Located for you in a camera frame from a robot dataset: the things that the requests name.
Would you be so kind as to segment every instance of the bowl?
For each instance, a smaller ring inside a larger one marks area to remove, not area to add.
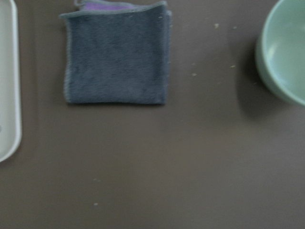
[[[278,97],[305,106],[305,0],[280,0],[257,42],[256,65]]]

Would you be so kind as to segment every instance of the white tray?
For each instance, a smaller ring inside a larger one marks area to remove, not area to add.
[[[0,0],[0,162],[11,156],[21,141],[17,8]]]

